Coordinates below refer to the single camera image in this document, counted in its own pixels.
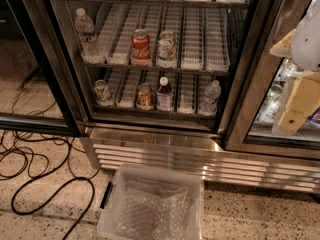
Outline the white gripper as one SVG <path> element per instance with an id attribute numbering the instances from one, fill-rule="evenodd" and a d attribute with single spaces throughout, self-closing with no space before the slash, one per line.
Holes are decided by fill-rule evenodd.
<path id="1" fill-rule="evenodd" d="M 292 57 L 304 70 L 320 70 L 320 1 L 316 1 L 295 29 L 291 30 L 270 49 L 276 57 Z M 277 113 L 277 127 L 296 133 L 320 107 L 320 73 L 307 73 L 291 79 L 283 93 L 284 106 Z"/>

